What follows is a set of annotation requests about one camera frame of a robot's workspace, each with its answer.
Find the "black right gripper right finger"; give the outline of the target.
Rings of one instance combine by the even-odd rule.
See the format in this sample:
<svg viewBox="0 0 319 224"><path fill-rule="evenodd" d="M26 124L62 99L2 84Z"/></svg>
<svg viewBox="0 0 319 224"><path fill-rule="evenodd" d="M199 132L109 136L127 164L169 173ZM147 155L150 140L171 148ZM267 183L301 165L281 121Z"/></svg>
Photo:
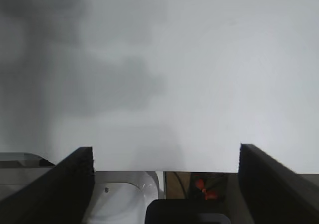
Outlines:
<svg viewBox="0 0 319 224"><path fill-rule="evenodd" d="M240 147L238 181L254 223L319 222L319 187L255 145Z"/></svg>

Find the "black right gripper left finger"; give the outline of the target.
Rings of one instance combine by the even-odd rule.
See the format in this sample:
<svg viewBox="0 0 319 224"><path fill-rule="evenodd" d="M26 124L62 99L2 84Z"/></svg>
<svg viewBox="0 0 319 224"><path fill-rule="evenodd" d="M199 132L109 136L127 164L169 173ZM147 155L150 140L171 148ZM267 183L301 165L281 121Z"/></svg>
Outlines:
<svg viewBox="0 0 319 224"><path fill-rule="evenodd" d="M2 224L80 224L95 186L92 147L80 147L0 203Z"/></svg>

